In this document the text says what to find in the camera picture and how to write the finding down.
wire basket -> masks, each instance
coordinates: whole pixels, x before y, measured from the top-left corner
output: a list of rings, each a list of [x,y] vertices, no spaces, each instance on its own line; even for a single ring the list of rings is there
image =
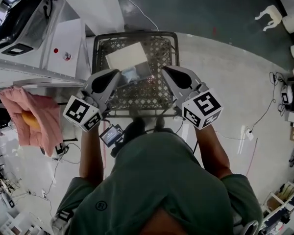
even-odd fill
[[[160,114],[159,110],[172,105],[172,94],[161,69],[168,65],[179,66],[178,41],[174,32],[124,32],[96,36],[92,74],[109,69],[106,55],[137,42],[142,44],[152,76],[116,89],[108,101],[110,117],[132,117],[130,109],[149,111],[148,116],[156,117]]]

electrical outlet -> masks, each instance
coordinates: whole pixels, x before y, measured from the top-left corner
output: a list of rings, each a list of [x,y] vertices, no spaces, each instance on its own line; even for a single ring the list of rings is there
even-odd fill
[[[41,190],[41,193],[43,194],[43,198],[47,199],[47,195],[46,195],[46,192],[44,191],[44,189]]]
[[[250,129],[247,128],[245,131],[246,136],[248,137],[249,140],[253,140],[254,135],[250,132]]]

pink towel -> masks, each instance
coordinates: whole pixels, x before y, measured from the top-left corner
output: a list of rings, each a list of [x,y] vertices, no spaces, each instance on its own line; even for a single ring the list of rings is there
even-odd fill
[[[55,146],[63,141],[59,105],[51,97],[32,95],[17,86],[1,91],[0,99],[16,125],[19,144],[42,147],[51,157]],[[22,111],[33,113],[39,122],[40,131],[24,122]]]

green t-shirt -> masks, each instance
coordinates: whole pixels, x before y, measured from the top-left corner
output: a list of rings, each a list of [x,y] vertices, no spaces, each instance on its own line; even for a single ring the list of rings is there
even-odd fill
[[[233,234],[233,210],[242,224],[262,212],[247,177],[219,180],[203,169],[182,139],[170,133],[140,136],[119,152],[98,187],[74,178],[59,211],[76,209],[67,234],[138,234],[161,207],[188,234]]]

black and white marker cube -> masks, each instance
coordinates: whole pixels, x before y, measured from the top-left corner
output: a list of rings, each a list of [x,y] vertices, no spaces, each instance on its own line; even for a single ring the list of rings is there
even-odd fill
[[[222,110],[223,106],[212,89],[202,92],[182,104],[183,117],[199,130],[216,121]]]
[[[102,115],[98,108],[76,96],[71,96],[63,116],[86,132],[89,132],[102,120]]]

